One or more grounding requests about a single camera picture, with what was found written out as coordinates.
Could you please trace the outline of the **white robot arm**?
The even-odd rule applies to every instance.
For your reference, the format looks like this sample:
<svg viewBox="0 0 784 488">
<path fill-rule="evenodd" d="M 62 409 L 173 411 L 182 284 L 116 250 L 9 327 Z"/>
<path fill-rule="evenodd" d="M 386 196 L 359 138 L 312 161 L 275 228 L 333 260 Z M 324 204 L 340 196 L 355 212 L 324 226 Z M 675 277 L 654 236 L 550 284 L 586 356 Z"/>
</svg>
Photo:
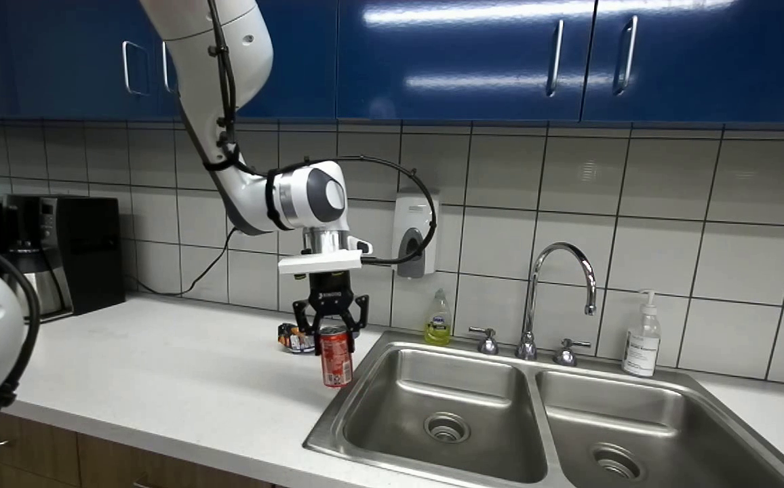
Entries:
<svg viewBox="0 0 784 488">
<path fill-rule="evenodd" d="M 247 163 L 236 123 L 264 89 L 275 45 L 259 0 L 140 0 L 168 45 L 184 127 L 236 230 L 247 236 L 304 230 L 306 253 L 283 258 L 283 273 L 306 273 L 310 295 L 293 304 L 316 341 L 340 330 L 347 348 L 366 326 L 370 299 L 351 273 L 371 253 L 351 232 L 347 181 L 338 161 L 259 170 Z"/>
</svg>

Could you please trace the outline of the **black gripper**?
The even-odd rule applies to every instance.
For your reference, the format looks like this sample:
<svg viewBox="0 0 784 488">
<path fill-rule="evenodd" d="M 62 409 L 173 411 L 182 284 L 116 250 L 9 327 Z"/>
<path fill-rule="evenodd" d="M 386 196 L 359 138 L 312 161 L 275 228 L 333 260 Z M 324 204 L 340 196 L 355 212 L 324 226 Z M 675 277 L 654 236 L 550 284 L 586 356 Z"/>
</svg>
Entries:
<svg viewBox="0 0 784 488">
<path fill-rule="evenodd" d="M 310 277 L 310 307 L 319 314 L 347 314 L 351 304 L 359 310 L 351 323 L 351 330 L 359 337 L 370 323 L 370 295 L 354 295 L 347 272 L 327 272 Z M 316 348 L 316 326 L 306 316 L 306 302 L 293 302 L 293 314 L 301 338 Z"/>
</svg>

